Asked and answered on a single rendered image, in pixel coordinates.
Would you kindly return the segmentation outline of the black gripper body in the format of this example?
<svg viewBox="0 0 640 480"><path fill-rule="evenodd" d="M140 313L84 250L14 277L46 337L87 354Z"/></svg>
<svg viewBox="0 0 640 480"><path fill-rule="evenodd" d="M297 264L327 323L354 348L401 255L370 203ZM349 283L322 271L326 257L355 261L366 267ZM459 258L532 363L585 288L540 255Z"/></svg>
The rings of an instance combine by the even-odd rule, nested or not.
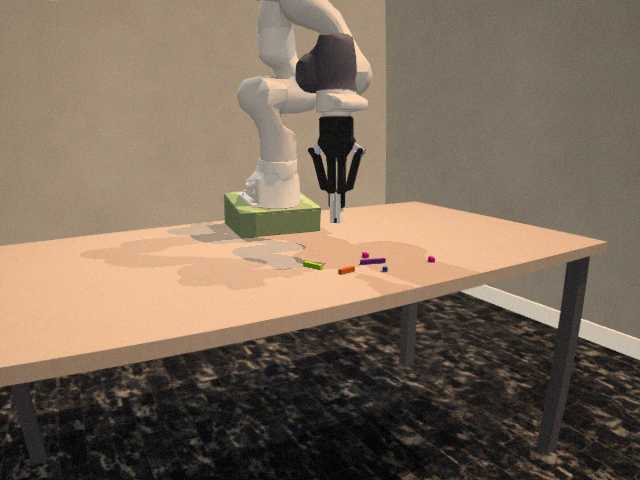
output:
<svg viewBox="0 0 640 480"><path fill-rule="evenodd" d="M337 133L337 134L326 134ZM332 144L332 158L337 158L337 143L343 144L343 158L347 157L353 149L356 140L354 138L354 118L351 116L328 116L319 118L318 146L326 156L326 143Z"/></svg>

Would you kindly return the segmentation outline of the purple rod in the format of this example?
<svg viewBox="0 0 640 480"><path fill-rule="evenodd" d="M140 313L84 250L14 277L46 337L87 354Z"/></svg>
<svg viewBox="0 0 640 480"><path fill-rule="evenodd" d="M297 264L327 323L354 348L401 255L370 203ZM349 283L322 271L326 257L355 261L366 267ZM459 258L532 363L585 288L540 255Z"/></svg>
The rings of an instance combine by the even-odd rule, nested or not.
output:
<svg viewBox="0 0 640 480"><path fill-rule="evenodd" d="M362 260L360 260L360 264L361 265L380 264L380 263L386 263L386 259L385 258L376 258L376 259L362 259Z"/></svg>

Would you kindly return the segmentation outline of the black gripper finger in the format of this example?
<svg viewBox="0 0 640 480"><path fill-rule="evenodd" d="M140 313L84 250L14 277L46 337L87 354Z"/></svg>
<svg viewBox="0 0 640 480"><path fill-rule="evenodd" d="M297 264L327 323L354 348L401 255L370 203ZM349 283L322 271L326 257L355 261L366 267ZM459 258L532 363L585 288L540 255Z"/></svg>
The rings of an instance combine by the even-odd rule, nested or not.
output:
<svg viewBox="0 0 640 480"><path fill-rule="evenodd" d="M321 151L318 143L312 148L308 149L309 154L313 158L319 186L321 190L328 192L328 205L330 207L330 223L334 223L334 218L337 218L337 204L336 204L336 158L332 158L332 144L326 143L326 162L327 162L327 177L323 166ZM332 158L332 159L331 159ZM324 180L324 181L323 181Z"/></svg>
<svg viewBox="0 0 640 480"><path fill-rule="evenodd" d="M345 193L354 187L361 157L365 153L365 148L360 147L356 143L353 145L353 158L346 182L346 162L347 157L343 158L343 144L337 143L337 224L344 222Z"/></svg>

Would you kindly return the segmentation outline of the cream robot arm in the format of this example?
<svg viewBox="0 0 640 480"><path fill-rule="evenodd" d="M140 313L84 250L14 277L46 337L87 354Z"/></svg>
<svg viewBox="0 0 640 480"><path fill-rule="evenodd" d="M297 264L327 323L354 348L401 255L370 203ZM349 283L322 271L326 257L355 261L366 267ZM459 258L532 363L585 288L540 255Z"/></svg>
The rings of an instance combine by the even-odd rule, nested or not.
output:
<svg viewBox="0 0 640 480"><path fill-rule="evenodd" d="M294 24L320 33L315 47L300 60ZM351 116L367 110L368 101L359 95L369 87L372 71L340 12L328 0L263 0L257 38L258 55L276 77L248 78L237 90L240 107L258 127L260 143L256 171L245 184L250 190L238 196L251 207L296 207L303 200L296 134L282 124L281 114L315 107L322 116Z"/></svg>

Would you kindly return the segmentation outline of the lime green rod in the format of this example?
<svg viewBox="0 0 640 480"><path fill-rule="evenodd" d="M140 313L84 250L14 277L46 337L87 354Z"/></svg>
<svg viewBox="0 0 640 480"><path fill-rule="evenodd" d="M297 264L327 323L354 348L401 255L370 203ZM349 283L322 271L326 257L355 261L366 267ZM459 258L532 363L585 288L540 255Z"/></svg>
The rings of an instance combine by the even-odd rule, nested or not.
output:
<svg viewBox="0 0 640 480"><path fill-rule="evenodd" d="M309 262L309 261L304 261L303 262L303 266L309 267L309 268L318 269L318 270L323 269L323 265L322 264L313 263L313 262Z"/></svg>

